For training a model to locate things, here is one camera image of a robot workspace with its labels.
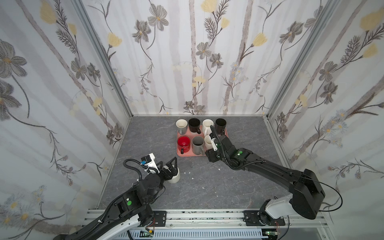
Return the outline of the cream upside-down mug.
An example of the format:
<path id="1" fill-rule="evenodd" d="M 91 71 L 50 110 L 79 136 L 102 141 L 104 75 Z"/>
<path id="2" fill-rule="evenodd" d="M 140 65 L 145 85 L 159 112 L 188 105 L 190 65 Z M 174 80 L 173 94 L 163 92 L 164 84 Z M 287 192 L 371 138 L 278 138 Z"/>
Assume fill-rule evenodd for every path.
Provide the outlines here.
<path id="1" fill-rule="evenodd" d="M 175 184 L 175 183 L 177 183 L 180 180 L 180 178 L 181 178 L 180 169 L 177 168 L 177 175 L 173 176 L 170 180 L 168 180 L 168 183 Z"/>

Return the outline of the red mug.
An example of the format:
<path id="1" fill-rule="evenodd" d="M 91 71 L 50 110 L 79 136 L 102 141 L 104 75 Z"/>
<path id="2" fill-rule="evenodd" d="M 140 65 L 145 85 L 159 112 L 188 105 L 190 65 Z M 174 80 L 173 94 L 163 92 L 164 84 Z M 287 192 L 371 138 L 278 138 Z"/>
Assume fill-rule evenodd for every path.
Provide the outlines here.
<path id="1" fill-rule="evenodd" d="M 187 136 L 181 136 L 177 140 L 178 151 L 181 155 L 187 153 L 191 148 L 191 139 Z"/>

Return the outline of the black dark grey mug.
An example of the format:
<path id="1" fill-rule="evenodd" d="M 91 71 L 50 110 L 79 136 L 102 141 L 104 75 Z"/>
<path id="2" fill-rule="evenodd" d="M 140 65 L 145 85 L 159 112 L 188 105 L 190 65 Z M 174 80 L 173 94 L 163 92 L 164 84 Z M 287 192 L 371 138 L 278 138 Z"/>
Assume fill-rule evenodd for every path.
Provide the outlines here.
<path id="1" fill-rule="evenodd" d="M 222 118 L 215 120 L 215 129 L 219 135 L 225 135 L 227 121 Z"/>

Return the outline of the grey upside-down mug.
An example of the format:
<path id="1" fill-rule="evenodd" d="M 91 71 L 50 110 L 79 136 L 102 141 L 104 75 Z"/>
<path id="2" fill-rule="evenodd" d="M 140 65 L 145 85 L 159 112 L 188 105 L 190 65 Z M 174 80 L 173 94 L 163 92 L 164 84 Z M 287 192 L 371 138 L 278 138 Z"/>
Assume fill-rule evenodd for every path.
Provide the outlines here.
<path id="1" fill-rule="evenodd" d="M 193 153 L 197 156 L 203 155 L 205 153 L 203 137 L 196 136 L 192 139 L 192 150 Z"/>

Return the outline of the pink plastic tray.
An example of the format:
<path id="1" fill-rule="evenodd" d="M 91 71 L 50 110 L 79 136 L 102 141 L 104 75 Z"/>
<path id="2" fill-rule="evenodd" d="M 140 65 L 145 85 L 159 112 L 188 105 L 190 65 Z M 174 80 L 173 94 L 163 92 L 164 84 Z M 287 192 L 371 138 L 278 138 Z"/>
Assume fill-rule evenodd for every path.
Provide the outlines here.
<path id="1" fill-rule="evenodd" d="M 201 133 L 193 133 L 186 128 L 186 132 L 181 135 L 183 130 L 177 131 L 177 155 L 179 157 L 197 157 L 204 156 L 206 151 L 213 148 L 211 142 L 208 141 L 210 130 L 203 131 L 200 126 Z"/>

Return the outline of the white ribbed mug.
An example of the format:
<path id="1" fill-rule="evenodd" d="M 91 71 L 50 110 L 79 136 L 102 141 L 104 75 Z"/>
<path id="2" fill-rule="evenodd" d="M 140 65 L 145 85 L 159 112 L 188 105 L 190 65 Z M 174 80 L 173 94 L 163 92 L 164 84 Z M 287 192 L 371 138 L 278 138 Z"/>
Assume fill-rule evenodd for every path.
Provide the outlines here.
<path id="1" fill-rule="evenodd" d="M 212 133 L 211 126 L 214 125 L 214 122 L 210 119 L 203 120 L 202 123 L 202 133 L 204 136 L 208 136 Z"/>

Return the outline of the light grey mug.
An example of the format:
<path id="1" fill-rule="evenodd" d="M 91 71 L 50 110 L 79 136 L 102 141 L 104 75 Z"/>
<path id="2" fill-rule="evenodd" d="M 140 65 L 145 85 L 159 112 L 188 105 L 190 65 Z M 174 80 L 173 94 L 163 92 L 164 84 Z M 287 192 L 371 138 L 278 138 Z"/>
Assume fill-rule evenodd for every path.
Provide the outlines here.
<path id="1" fill-rule="evenodd" d="M 176 127 L 179 135 L 185 135 L 188 129 L 188 121 L 185 119 L 179 119 L 176 121 Z"/>

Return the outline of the black and white mug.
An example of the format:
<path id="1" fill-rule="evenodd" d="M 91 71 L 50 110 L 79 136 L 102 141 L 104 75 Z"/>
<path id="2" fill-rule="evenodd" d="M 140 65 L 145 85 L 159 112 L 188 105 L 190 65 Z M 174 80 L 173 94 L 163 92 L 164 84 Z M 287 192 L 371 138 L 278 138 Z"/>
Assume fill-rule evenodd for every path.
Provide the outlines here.
<path id="1" fill-rule="evenodd" d="M 188 121 L 189 130 L 191 133 L 201 134 L 201 121 L 197 118 L 191 118 Z"/>

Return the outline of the pale pink mug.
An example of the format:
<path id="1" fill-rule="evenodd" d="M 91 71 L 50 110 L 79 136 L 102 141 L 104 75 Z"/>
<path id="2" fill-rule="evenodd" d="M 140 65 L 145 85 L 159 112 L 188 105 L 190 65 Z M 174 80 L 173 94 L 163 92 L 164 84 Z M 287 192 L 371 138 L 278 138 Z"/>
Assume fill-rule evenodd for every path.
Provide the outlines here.
<path id="1" fill-rule="evenodd" d="M 209 135 L 205 136 L 204 138 L 204 147 L 205 147 L 205 150 L 213 149 L 212 140 Z"/>

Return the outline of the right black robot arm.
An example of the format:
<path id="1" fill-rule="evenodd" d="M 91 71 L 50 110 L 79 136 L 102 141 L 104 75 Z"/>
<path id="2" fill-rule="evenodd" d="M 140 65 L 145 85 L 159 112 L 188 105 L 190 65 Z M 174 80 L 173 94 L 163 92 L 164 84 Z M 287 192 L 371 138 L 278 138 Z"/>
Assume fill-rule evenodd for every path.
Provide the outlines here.
<path id="1" fill-rule="evenodd" d="M 256 217 L 261 225 L 271 225 L 281 217 L 295 214 L 314 220 L 321 212 L 326 196 L 323 190 L 325 184 L 318 180 L 314 172 L 308 169 L 303 172 L 289 169 L 265 160 L 248 149 L 237 149 L 227 136 L 219 135 L 214 126 L 210 129 L 213 148 L 206 151 L 210 162 L 222 161 L 234 171 L 256 173 L 289 192 L 285 197 L 268 199 L 263 203 Z"/>

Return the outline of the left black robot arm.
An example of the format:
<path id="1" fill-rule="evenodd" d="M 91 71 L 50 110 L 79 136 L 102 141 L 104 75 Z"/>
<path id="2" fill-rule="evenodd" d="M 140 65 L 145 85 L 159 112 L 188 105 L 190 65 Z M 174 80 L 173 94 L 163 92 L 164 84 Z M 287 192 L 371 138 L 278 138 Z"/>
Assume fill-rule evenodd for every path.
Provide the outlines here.
<path id="1" fill-rule="evenodd" d="M 91 223 L 73 234 L 60 234 L 55 240 L 112 240 L 131 228 L 145 227 L 155 222 L 151 208 L 165 190 L 165 181 L 179 173 L 177 158 L 172 158 L 165 165 L 154 161 L 153 154 L 146 155 L 140 161 L 126 159 L 123 166 L 133 170 L 139 179 L 130 189 L 113 199 L 104 212 Z"/>

